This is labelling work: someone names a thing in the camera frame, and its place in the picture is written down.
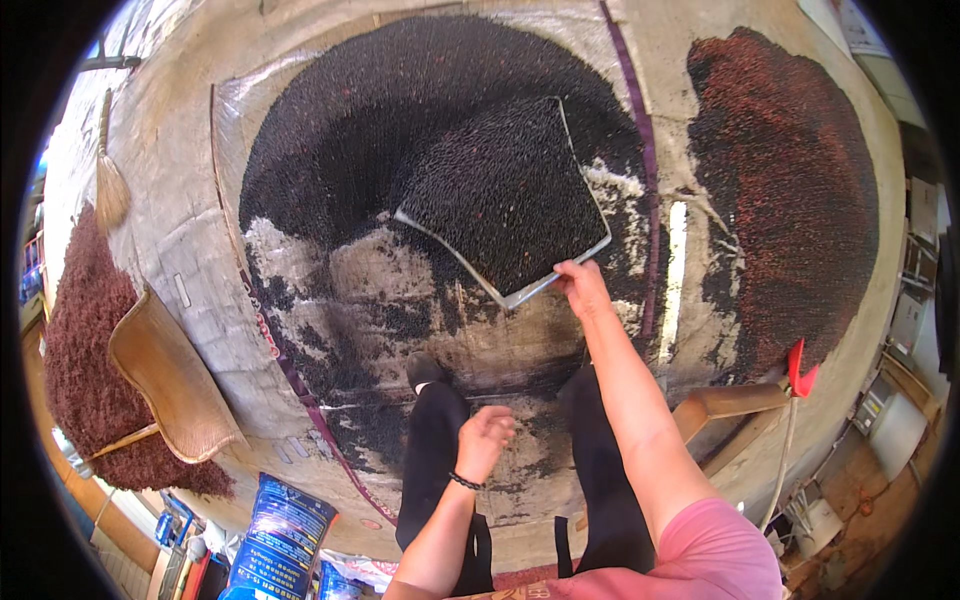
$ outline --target purple strap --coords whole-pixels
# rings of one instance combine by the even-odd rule
[[[324,415],[320,411],[320,405],[317,403],[317,399],[310,394],[306,384],[304,384],[303,380],[300,379],[300,374],[297,373],[297,369],[294,367],[293,361],[283,353],[283,346],[277,339],[274,338],[274,335],[271,333],[270,318],[267,316],[267,311],[264,309],[263,304],[260,303],[260,300],[256,298],[256,292],[253,290],[253,286],[250,283],[250,278],[243,269],[240,270],[240,278],[243,279],[243,286],[247,292],[247,296],[250,298],[250,304],[252,304],[253,310],[256,311],[256,320],[260,325],[260,333],[263,334],[263,337],[266,338],[267,343],[270,344],[270,355],[273,356],[276,360],[276,363],[280,365],[280,369],[287,377],[287,381],[290,382],[290,387],[293,388],[294,393],[297,394],[300,402],[306,407],[307,415],[310,416],[310,420],[312,420],[313,424],[317,427],[317,431],[320,432],[320,435],[324,439],[324,442],[326,442],[326,445],[330,447],[333,457],[337,459],[337,462],[340,463],[340,466],[344,468],[344,471],[347,473],[347,477],[349,477],[350,481],[353,483],[353,487],[360,492],[360,495],[370,502],[371,506],[373,506],[381,515],[383,515],[385,519],[387,519],[396,527],[396,516],[394,516],[389,508],[380,504],[371,496],[367,486],[360,481],[360,478],[353,470],[353,467],[350,466],[350,463],[337,446],[337,442],[333,439],[333,434],[330,432],[330,428],[326,426],[326,419],[324,419]]]
[[[607,8],[600,0],[600,10],[607,19],[607,29],[613,39],[613,48],[620,60],[623,79],[627,82],[630,105],[634,113],[636,130],[643,140],[643,170],[646,172],[647,198],[650,204],[650,260],[647,268],[647,298],[643,303],[643,329],[641,334],[649,337],[654,326],[654,304],[657,301],[657,279],[660,277],[660,194],[657,191],[657,152],[654,146],[654,128],[643,105],[640,83],[636,80],[634,62],[630,59],[627,42],[623,39],[620,26],[616,24]]]

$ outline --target blue fertilizer bag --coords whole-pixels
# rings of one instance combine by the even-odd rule
[[[260,473],[247,537],[219,600],[303,600],[337,509]]]
[[[320,561],[320,589],[317,600],[360,600],[363,585],[347,579],[327,561]]]

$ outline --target black braided bracelet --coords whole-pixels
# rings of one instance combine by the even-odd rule
[[[453,472],[453,471],[451,471],[450,473],[448,473],[448,475],[450,476],[450,479],[452,479],[453,481],[456,481],[457,483],[459,483],[460,485],[464,486],[465,488],[470,488],[471,490],[473,490],[473,491],[475,491],[475,492],[479,492],[480,490],[483,489],[483,486],[482,486],[482,485],[480,485],[480,484],[478,484],[478,483],[473,483],[472,481],[467,481],[466,479],[464,479],[463,477],[461,477],[460,475],[458,475],[457,473],[455,473],[455,472]]]

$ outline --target black shoe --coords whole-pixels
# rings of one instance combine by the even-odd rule
[[[407,381],[410,388],[416,393],[417,386],[431,381],[447,382],[446,373],[437,364],[437,361],[426,352],[411,352],[407,356]]]

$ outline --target plastic bag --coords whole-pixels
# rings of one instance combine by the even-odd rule
[[[390,561],[375,561],[365,556],[353,556],[324,548],[320,551],[320,558],[332,564],[341,575],[347,579],[362,581],[373,587],[376,593],[383,593],[394,579],[399,563]]]
[[[223,554],[227,557],[227,562],[233,564],[237,552],[240,550],[240,543],[243,541],[242,534],[227,531],[220,525],[211,520],[206,522],[204,529],[204,541],[206,549],[212,554]]]
[[[320,561],[320,591],[317,600],[360,600],[362,585],[341,575],[327,561]]]
[[[303,600],[337,510],[260,473],[247,537],[219,600]]]

